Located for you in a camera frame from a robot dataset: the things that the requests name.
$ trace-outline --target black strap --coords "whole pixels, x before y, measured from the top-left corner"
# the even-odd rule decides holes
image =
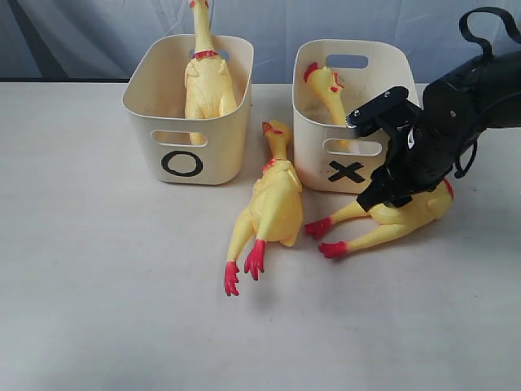
[[[508,34],[508,36],[512,39],[512,41],[521,44],[521,33],[519,32],[517,25],[515,24],[514,17],[508,11],[505,11],[504,9],[498,7],[481,7],[476,8],[472,11],[468,11],[459,20],[459,31],[462,33],[462,36],[463,38],[465,38],[465,40],[467,40],[468,42],[477,43],[481,46],[481,49],[483,50],[483,56],[485,58],[493,57],[492,45],[490,45],[490,42],[486,39],[476,37],[474,34],[472,34],[469,30],[468,25],[469,16],[476,12],[483,12],[485,14],[494,14],[499,16],[503,21],[503,24],[505,25],[506,33]]]

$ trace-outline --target white plastic bin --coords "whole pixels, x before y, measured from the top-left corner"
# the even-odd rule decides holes
[[[213,36],[234,83],[236,110],[205,120],[184,118],[185,69],[193,52],[193,34],[154,43],[127,85],[123,105],[154,176],[163,182],[219,185],[241,170],[252,105],[253,46],[239,37]],[[189,133],[206,142],[191,145]]]
[[[360,194],[369,185],[374,169],[385,161],[388,136],[383,130],[355,140],[347,126],[330,125],[322,103],[304,82],[314,62],[322,68],[331,55],[366,58],[365,68],[336,68],[344,85],[346,114],[393,86],[409,90],[409,100],[419,105],[409,62],[404,53],[382,42],[325,39],[304,44],[297,53],[293,73],[295,168],[301,182],[314,190]],[[335,148],[335,140],[355,140],[358,152]]]

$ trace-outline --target x symbol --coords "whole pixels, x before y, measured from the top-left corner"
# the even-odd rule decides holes
[[[338,170],[338,173],[333,174],[328,178],[331,182],[336,182],[343,177],[349,178],[355,183],[362,183],[365,181],[365,179],[356,172],[358,169],[362,169],[364,167],[361,163],[355,162],[351,163],[347,167],[344,167],[339,162],[333,160],[329,165],[332,168]]]

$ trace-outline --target gray backdrop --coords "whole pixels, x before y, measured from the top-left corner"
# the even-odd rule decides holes
[[[429,82],[479,47],[464,41],[459,17],[498,6],[519,24],[519,0],[210,0],[212,32],[250,41],[255,83],[291,82],[300,45],[318,38],[390,43]],[[493,15],[470,18],[500,53],[515,48]],[[0,0],[0,77],[127,78],[166,35],[193,33],[188,0]]]

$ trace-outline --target o symbol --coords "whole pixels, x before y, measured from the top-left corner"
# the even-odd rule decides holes
[[[187,173],[180,173],[179,171],[176,171],[175,169],[170,169],[169,163],[172,160],[174,156],[177,155],[188,155],[194,158],[195,160],[195,168],[193,171],[187,172]],[[203,171],[203,162],[202,160],[192,152],[186,152],[186,151],[172,151],[164,156],[164,158],[161,160],[161,166],[163,169],[172,175],[177,175],[178,177],[194,177],[197,174],[200,174],[201,171]]]

